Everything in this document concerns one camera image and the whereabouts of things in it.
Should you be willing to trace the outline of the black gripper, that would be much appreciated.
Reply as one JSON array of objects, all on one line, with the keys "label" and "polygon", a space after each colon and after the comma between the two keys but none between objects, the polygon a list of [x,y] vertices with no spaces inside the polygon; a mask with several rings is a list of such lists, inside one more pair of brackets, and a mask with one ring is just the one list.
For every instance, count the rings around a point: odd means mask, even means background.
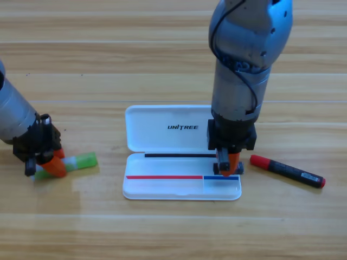
[{"label": "black gripper", "polygon": [[37,172],[38,178],[63,178],[67,175],[61,160],[65,158],[65,152],[61,148],[60,136],[49,114],[35,114],[35,121],[27,131],[13,138],[13,154],[25,163],[26,176],[34,176],[37,165],[43,168]]},{"label": "black gripper", "polygon": [[243,169],[240,152],[253,150],[256,142],[255,121],[230,121],[220,116],[208,120],[208,149],[216,151],[217,162],[213,169],[224,177]]}]

